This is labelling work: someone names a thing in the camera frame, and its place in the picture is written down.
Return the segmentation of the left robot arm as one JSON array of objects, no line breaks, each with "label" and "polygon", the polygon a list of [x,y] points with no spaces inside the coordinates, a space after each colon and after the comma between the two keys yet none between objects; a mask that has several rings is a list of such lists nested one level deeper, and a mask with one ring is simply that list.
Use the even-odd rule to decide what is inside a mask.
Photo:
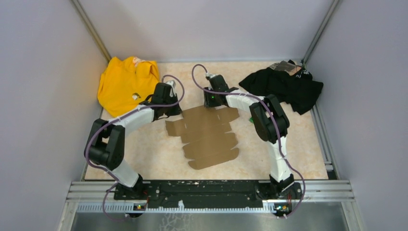
[{"label": "left robot arm", "polygon": [[159,120],[161,117],[180,115],[179,98],[175,92],[175,81],[158,83],[154,93],[149,95],[135,109],[111,120],[97,119],[93,122],[84,157],[94,168],[107,172],[115,181],[125,187],[132,199],[143,196],[143,178],[124,159],[127,135]]}]

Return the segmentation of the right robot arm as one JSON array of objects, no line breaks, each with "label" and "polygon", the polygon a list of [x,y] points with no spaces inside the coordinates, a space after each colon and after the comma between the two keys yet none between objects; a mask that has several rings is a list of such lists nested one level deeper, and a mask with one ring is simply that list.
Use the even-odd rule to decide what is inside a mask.
[{"label": "right robot arm", "polygon": [[229,88],[222,75],[207,74],[205,78],[210,86],[204,88],[204,94],[215,100],[216,106],[224,105],[251,114],[257,135],[268,147],[271,193],[276,198],[284,198],[294,184],[294,176],[286,163],[290,122],[279,100],[275,95],[260,97],[236,87]]}]

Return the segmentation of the brown cardboard box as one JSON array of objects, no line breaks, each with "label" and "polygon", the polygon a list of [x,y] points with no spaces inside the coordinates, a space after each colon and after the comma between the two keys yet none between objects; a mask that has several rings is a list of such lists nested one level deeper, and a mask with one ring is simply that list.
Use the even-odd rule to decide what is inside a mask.
[{"label": "brown cardboard box", "polygon": [[239,118],[236,108],[198,106],[182,112],[182,119],[166,121],[171,137],[180,137],[188,165],[201,170],[238,157],[238,140],[230,122]]}]

